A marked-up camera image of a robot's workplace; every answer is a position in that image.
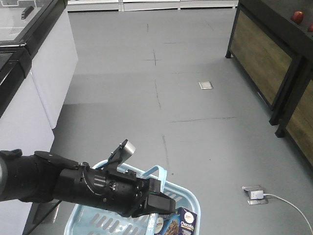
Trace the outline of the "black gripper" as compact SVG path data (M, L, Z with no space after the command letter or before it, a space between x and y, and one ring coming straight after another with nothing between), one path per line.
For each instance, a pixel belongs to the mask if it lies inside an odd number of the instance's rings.
M148 190L159 194L150 194ZM140 217L150 213L171 214L176 201L161 193L161 181L137 177L132 170L93 169L81 165L63 169L53 190L53 198L116 212L122 217Z

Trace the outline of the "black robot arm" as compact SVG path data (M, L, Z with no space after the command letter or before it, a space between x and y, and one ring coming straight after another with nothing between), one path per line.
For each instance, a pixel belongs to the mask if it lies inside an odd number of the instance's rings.
M125 160L121 149L97 168L44 151L31 156L20 149L1 151L0 199L33 203L57 199L132 218L173 213L175 200L161 192L159 180L117 170Z

